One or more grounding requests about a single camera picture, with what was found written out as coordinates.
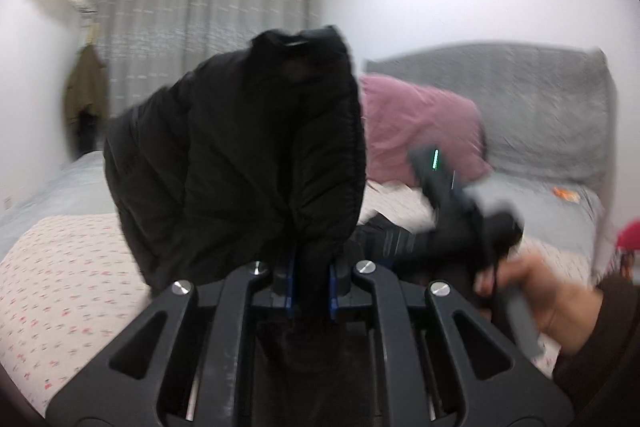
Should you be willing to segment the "person's right hand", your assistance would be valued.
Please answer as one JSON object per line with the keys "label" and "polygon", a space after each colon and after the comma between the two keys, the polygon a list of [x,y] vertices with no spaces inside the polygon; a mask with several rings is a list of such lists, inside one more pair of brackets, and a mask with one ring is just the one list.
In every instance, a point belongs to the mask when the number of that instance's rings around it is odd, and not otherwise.
{"label": "person's right hand", "polygon": [[554,340],[563,355],[577,355],[596,328],[602,291],[559,279],[538,253],[503,259],[497,269],[478,273],[474,291],[488,297],[494,289],[513,285],[523,291],[538,331]]}

